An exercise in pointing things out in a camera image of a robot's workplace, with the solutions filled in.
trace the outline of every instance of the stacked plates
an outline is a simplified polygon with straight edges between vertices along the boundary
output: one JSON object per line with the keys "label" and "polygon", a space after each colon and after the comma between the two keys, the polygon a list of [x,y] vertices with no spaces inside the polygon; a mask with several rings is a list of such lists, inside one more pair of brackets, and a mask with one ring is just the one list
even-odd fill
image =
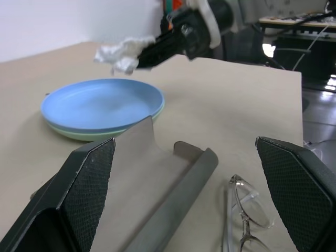
{"label": "stacked plates", "polygon": [[46,97],[41,112],[56,132],[95,141],[116,136],[142,119],[156,119],[164,107],[161,91],[128,79],[75,83]]}

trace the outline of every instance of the cable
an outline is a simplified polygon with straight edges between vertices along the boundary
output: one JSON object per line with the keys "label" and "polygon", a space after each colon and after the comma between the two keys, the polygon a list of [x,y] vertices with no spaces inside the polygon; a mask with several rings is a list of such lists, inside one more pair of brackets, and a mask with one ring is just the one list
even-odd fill
{"label": "cable", "polygon": [[[308,51],[312,48],[312,46],[315,44],[315,42],[317,41],[317,39],[322,35],[322,33],[329,27],[329,25],[327,25],[314,39],[314,41],[311,43],[311,45],[308,47]],[[295,71],[295,69],[297,68],[297,66],[300,64],[301,60],[304,58],[306,54],[302,54],[301,57],[299,58],[298,62],[296,62],[295,66],[293,67],[292,71]]]}
{"label": "cable", "polygon": [[288,27],[286,27],[285,29],[282,29],[276,33],[270,33],[270,34],[266,34],[266,33],[263,33],[256,25],[252,25],[252,28],[258,32],[258,33],[261,33],[264,37],[268,37],[268,38],[271,38],[271,37],[276,37],[280,34],[283,34],[283,33],[286,33],[290,30],[293,30],[297,27],[300,27],[301,25],[305,24],[305,23],[308,23],[308,22],[312,22],[312,21],[318,21],[318,20],[321,20],[321,19],[324,19],[326,17],[332,17],[336,15],[336,10],[333,10],[331,12],[328,12],[328,13],[325,13],[325,14],[322,14],[322,15],[319,15],[319,16],[313,16],[313,17],[308,17],[302,21],[299,21],[293,25],[289,25]]}

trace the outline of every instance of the textured gripper pad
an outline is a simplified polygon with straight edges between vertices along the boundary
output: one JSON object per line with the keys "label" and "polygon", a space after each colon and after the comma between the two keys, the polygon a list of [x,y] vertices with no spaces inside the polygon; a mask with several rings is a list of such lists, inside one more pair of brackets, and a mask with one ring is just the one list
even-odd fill
{"label": "textured gripper pad", "polygon": [[328,194],[289,149],[263,140],[257,149],[272,200],[291,239],[300,252],[313,252],[332,215]]}
{"label": "textured gripper pad", "polygon": [[90,152],[67,194],[62,213],[81,252],[89,252],[104,209],[114,140]]}

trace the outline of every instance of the eyeglasses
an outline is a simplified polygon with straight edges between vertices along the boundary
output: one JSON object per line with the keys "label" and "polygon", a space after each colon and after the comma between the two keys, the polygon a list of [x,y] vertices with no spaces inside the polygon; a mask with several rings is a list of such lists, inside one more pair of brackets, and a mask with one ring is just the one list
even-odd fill
{"label": "eyeglasses", "polygon": [[[253,186],[240,176],[234,175],[229,182],[227,201],[228,251],[271,252],[262,241],[251,234],[251,230],[268,229],[274,224],[274,219],[268,214]],[[237,232],[243,233],[239,241],[235,240]]]}

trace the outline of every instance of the beige table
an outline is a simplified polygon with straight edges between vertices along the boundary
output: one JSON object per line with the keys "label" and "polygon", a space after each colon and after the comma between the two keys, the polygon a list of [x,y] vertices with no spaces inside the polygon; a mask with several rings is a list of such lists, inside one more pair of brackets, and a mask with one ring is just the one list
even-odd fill
{"label": "beige table", "polygon": [[[82,145],[47,127],[39,105],[59,87],[109,77],[109,66],[92,62],[95,48],[80,44],[0,64],[0,238],[31,193]],[[262,135],[302,144],[300,74],[176,56],[131,78],[165,95],[166,107],[154,126],[162,149],[170,151],[181,140],[212,148],[220,161],[167,251],[219,251],[223,188],[233,174],[253,184],[274,208],[254,143]],[[276,252],[296,251],[279,216],[275,227],[259,237]]]}

